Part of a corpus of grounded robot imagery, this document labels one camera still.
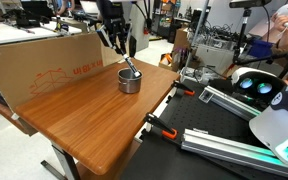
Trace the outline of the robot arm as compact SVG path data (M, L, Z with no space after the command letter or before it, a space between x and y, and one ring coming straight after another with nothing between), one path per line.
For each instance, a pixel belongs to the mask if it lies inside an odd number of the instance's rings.
M96 30L106 47L114 49L117 54L126 54L127 26L121 2L96 0L96 5L102 17L102 25Z

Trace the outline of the person's hand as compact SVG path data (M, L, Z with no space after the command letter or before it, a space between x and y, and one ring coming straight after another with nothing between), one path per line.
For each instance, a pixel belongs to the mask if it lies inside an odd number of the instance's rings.
M274 29L279 32L280 35L288 35L288 16L274 14L271 18L274 23Z

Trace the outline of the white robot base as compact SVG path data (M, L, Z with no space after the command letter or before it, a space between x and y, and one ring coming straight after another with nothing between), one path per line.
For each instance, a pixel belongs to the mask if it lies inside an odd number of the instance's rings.
M288 86L250 120L249 127L257 139L288 165Z

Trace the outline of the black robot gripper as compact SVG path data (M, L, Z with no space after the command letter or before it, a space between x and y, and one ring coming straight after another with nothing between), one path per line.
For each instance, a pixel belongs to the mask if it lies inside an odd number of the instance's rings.
M114 19L105 19L104 27L101 27L97 30L97 34L99 35L102 43L106 47L112 47L112 43L110 42L108 35L117 35L117 39L119 44L117 45L117 53L124 55L126 53L125 47L125 36L127 34L127 29L125 25L124 18L114 18Z

